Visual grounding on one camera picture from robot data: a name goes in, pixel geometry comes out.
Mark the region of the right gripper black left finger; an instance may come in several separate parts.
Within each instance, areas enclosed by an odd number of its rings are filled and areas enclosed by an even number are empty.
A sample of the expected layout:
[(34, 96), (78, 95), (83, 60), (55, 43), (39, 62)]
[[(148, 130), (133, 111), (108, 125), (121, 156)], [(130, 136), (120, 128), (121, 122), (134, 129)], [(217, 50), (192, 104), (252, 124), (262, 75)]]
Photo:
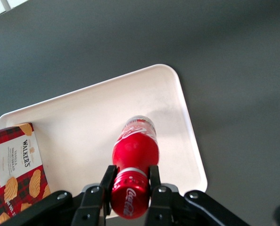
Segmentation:
[(74, 213), (72, 226), (104, 226), (111, 213), (111, 191), (117, 175), (115, 165), (108, 166), (100, 184), (88, 187)]

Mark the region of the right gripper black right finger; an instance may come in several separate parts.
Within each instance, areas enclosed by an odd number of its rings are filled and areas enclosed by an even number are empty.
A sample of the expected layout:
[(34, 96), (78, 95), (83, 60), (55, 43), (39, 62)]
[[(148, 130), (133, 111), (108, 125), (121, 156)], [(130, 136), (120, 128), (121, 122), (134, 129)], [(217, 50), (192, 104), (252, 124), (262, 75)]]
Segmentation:
[(181, 203), (177, 186), (162, 183), (159, 167), (149, 167), (150, 206), (146, 215), (147, 226), (184, 226), (182, 215), (178, 210)]

